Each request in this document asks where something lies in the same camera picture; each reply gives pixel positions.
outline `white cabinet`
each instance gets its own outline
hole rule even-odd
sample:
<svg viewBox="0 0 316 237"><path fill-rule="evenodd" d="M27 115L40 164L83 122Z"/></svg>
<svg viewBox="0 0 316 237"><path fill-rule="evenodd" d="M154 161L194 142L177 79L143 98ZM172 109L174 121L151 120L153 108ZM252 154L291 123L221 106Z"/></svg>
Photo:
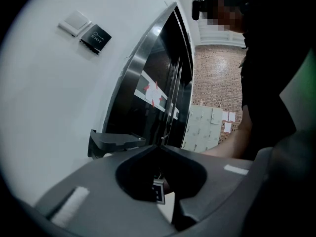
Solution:
<svg viewBox="0 0 316 237"><path fill-rule="evenodd" d="M182 149L204 152L218 145L222 126L220 108L191 105Z"/></svg>

